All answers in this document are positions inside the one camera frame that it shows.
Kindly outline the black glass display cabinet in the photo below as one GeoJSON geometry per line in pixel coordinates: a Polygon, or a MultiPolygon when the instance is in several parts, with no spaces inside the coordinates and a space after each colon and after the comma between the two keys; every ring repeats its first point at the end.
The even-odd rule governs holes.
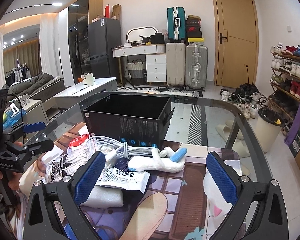
{"type": "Polygon", "coordinates": [[[103,0],[77,0],[68,7],[68,44],[74,83],[92,72],[88,25],[103,15],[103,0]]]}

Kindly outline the white adidas plastic bag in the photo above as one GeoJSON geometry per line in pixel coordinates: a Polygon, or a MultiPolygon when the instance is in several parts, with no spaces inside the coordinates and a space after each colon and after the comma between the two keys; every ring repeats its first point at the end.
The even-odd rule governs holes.
{"type": "Polygon", "coordinates": [[[46,165],[45,183],[60,181],[64,176],[73,176],[78,168],[87,163],[91,153],[88,140],[78,147],[68,147],[64,154],[53,157],[46,165]]]}

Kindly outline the anime printed desk mat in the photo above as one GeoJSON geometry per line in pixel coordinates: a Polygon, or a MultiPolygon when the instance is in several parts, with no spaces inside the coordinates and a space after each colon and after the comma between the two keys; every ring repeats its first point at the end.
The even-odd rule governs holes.
{"type": "Polygon", "coordinates": [[[231,208],[207,198],[203,182],[206,146],[187,145],[185,167],[178,173],[150,172],[147,190],[125,191],[123,206],[94,209],[82,206],[102,239],[207,239],[207,219],[223,219],[231,208]]]}

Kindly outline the red white snack packet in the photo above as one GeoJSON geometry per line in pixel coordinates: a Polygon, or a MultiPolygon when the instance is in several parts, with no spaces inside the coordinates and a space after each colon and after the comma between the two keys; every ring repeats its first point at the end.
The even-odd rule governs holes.
{"type": "Polygon", "coordinates": [[[83,143],[85,143],[85,141],[88,139],[89,139],[88,134],[80,135],[79,137],[76,137],[70,141],[69,147],[78,147],[78,146],[82,145],[83,143]]]}

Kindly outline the stacked shoe boxes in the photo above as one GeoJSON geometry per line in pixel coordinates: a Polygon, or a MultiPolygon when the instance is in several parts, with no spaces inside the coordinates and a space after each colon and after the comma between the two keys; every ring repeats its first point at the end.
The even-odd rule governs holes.
{"type": "Polygon", "coordinates": [[[186,37],[188,44],[204,45],[204,38],[201,30],[201,18],[189,14],[186,19],[186,37]]]}

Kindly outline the purple rolled yoga mat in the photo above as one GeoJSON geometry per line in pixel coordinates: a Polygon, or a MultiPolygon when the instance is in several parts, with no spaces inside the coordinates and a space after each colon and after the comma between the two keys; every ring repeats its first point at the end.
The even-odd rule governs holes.
{"type": "Polygon", "coordinates": [[[299,127],[300,127],[300,105],[299,105],[298,111],[296,113],[296,116],[294,118],[294,121],[292,123],[292,126],[289,129],[289,132],[284,140],[286,145],[290,146],[292,144],[295,136],[297,135],[299,127]]]}

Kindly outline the white waste bin black bag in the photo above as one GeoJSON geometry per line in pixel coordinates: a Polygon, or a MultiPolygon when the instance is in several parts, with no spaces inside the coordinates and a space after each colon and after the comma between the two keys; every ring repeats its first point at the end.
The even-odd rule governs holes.
{"type": "Polygon", "coordinates": [[[264,153],[271,149],[283,124],[281,115],[274,110],[268,108],[258,110],[254,132],[264,153]]]}

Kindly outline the woven laundry basket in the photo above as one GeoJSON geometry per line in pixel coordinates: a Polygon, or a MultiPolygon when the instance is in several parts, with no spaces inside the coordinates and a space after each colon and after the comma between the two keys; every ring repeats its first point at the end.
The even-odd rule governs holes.
{"type": "Polygon", "coordinates": [[[146,65],[141,59],[127,63],[128,77],[134,86],[144,85],[146,82],[146,65]]]}

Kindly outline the black cardboard box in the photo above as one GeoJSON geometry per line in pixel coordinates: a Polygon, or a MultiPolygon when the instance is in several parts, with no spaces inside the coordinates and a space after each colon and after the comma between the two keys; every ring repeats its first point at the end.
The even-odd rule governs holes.
{"type": "Polygon", "coordinates": [[[129,146],[163,148],[173,116],[168,96],[111,93],[82,109],[91,136],[129,146]]]}

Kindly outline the white low tv cabinet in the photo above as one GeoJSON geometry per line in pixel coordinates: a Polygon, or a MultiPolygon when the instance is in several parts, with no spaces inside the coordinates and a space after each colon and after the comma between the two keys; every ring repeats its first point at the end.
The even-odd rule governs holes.
{"type": "Polygon", "coordinates": [[[80,82],[59,92],[54,98],[57,107],[61,111],[64,111],[87,99],[91,95],[104,91],[117,91],[116,77],[95,79],[92,86],[84,85],[83,82],[80,82]]]}

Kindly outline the white dressing table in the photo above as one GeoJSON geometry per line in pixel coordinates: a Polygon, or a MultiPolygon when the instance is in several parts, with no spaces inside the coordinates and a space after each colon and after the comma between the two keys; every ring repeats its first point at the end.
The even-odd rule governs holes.
{"type": "Polygon", "coordinates": [[[113,57],[145,56],[147,82],[166,83],[166,45],[150,44],[132,47],[113,48],[113,57]]]}

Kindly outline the beige slipper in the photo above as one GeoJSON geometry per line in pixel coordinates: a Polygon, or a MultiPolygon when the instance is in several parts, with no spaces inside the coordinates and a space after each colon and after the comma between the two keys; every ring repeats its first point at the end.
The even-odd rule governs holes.
{"type": "Polygon", "coordinates": [[[232,146],[232,150],[238,154],[240,159],[250,157],[248,147],[244,140],[236,140],[232,146]]]}
{"type": "MultiPolygon", "coordinates": [[[[224,141],[227,141],[229,136],[230,136],[230,132],[231,132],[231,128],[229,126],[226,125],[217,125],[215,127],[217,133],[221,136],[221,138],[224,141]]],[[[237,139],[243,141],[243,134],[241,132],[241,130],[239,130],[238,134],[237,134],[237,139]]]]}

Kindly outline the silver aluminium suitcase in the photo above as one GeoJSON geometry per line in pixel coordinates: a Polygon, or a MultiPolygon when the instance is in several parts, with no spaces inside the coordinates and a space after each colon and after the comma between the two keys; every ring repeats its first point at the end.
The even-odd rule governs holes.
{"type": "Polygon", "coordinates": [[[185,86],[205,91],[207,80],[208,49],[192,44],[185,50],[185,86]]]}

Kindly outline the white medicine sachet pack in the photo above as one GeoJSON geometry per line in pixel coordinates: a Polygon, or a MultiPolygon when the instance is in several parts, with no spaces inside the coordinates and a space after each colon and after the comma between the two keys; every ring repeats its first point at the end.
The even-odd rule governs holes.
{"type": "Polygon", "coordinates": [[[144,193],[150,176],[146,171],[121,171],[112,167],[100,175],[95,185],[144,193]]]}

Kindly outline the white cup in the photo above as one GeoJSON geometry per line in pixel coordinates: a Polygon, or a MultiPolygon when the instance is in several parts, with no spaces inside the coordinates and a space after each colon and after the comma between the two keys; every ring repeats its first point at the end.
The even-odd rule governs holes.
{"type": "Polygon", "coordinates": [[[93,73],[85,74],[83,84],[87,86],[92,86],[94,84],[93,73]]]}

